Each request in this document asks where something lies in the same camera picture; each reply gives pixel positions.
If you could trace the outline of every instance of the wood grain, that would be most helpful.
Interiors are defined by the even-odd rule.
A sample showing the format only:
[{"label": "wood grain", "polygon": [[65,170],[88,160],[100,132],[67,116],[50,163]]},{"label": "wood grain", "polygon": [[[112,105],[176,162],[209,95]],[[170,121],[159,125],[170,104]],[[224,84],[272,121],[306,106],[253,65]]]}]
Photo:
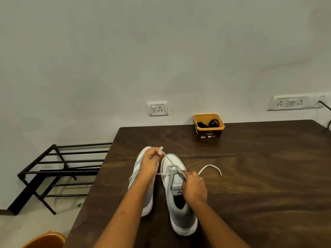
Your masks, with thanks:
[{"label": "wood grain", "polygon": [[[331,247],[331,132],[312,120],[226,124],[198,139],[193,125],[120,128],[64,247],[91,248],[128,187],[137,155],[163,146],[201,177],[210,206],[252,247]],[[208,247],[201,226],[171,227],[164,187],[141,219],[135,247]]]}]

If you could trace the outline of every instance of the black metal rack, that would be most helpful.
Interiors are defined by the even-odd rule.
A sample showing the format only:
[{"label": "black metal rack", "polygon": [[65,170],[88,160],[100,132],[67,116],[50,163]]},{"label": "black metal rack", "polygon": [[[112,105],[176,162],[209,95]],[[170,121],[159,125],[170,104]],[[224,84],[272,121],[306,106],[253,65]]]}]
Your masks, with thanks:
[{"label": "black metal rack", "polygon": [[[79,145],[69,145],[69,146],[56,146],[53,144],[47,150],[43,152],[39,157],[37,157],[31,164],[29,164],[25,169],[23,169],[17,176],[26,185],[25,189],[21,194],[15,199],[15,201],[10,205],[8,210],[14,215],[17,215],[27,201],[32,195],[35,195],[54,215],[56,212],[48,205],[44,200],[46,197],[82,197],[87,196],[87,194],[51,194],[48,193],[53,187],[60,186],[76,186],[76,185],[89,185],[92,183],[62,183],[56,184],[61,177],[71,176],[74,180],[77,180],[76,176],[89,176],[97,175],[100,170],[100,165],[88,165],[88,166],[78,166],[69,167],[68,163],[89,163],[89,162],[103,162],[104,159],[91,159],[91,160],[64,160],[63,155],[77,155],[77,154],[93,154],[93,153],[107,153],[108,150],[98,150],[98,151],[78,151],[78,152],[60,152],[59,149],[62,148],[75,148],[75,147],[87,147],[87,146],[108,146],[112,143],[93,143],[93,144],[79,144]],[[41,161],[46,156],[59,156],[61,161]],[[63,163],[63,169],[54,170],[39,170],[31,171],[33,167],[37,164],[59,164]],[[34,178],[30,183],[26,180],[27,174],[35,174]],[[36,190],[41,185],[46,177],[56,177],[52,183],[46,188],[46,190],[39,195]]]}]

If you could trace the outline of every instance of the white wall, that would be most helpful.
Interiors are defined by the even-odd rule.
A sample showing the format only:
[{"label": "white wall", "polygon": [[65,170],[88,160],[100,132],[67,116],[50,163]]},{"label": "white wall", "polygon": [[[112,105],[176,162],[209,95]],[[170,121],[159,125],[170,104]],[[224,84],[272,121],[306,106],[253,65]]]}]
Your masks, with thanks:
[{"label": "white wall", "polygon": [[[266,107],[331,91],[330,20],[331,0],[0,0],[0,209],[53,143],[208,112],[326,125],[326,109]],[[168,117],[148,117],[153,100],[168,100]]]}]

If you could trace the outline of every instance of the tiled floor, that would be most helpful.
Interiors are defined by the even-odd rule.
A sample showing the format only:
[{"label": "tiled floor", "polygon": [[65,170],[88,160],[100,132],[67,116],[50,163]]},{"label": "tiled floor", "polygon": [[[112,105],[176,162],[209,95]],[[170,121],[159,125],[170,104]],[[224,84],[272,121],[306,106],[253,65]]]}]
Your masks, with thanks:
[{"label": "tiled floor", "polygon": [[[93,182],[95,177],[78,177],[78,182]],[[63,178],[59,183],[73,183],[72,178]],[[55,187],[50,194],[87,193],[89,186]],[[80,211],[78,203],[83,198],[47,198],[46,201],[57,213],[53,215],[35,196],[32,196],[17,216],[0,216],[0,247],[19,248],[36,236],[50,230],[68,236]]]}]

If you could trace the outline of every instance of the black cable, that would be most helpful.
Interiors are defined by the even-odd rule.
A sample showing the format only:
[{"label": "black cable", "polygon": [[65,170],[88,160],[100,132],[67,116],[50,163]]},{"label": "black cable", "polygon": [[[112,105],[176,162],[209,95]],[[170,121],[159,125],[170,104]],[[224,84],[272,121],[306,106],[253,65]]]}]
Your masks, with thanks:
[{"label": "black cable", "polygon": [[[323,103],[322,101],[319,101],[321,104],[323,104],[325,107],[327,107],[330,111],[331,111],[331,108],[329,106],[327,106],[325,103]],[[328,123],[328,126],[326,127],[327,129],[331,130],[330,129],[330,125],[331,125],[331,120],[329,121]]]}]

